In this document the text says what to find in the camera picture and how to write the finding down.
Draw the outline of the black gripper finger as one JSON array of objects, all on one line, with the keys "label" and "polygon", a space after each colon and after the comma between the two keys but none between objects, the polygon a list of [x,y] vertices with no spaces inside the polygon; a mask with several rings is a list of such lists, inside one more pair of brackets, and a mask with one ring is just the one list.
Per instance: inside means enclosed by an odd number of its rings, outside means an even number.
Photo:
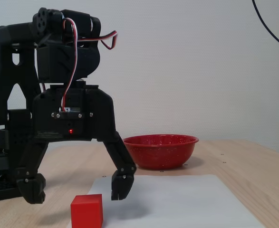
[{"label": "black gripper finger", "polygon": [[16,168],[17,187],[29,204],[42,204],[45,200],[46,179],[38,169],[47,148],[48,143],[29,142]]}]

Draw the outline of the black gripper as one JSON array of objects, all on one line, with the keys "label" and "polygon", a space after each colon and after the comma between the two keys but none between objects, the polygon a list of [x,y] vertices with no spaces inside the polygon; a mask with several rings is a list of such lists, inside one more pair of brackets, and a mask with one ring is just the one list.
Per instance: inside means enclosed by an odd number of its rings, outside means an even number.
[{"label": "black gripper", "polygon": [[69,112],[59,111],[64,86],[52,85],[33,101],[33,135],[37,141],[104,142],[116,171],[111,200],[125,199],[134,183],[136,165],[115,129],[112,98],[96,85],[72,86],[66,95]]}]

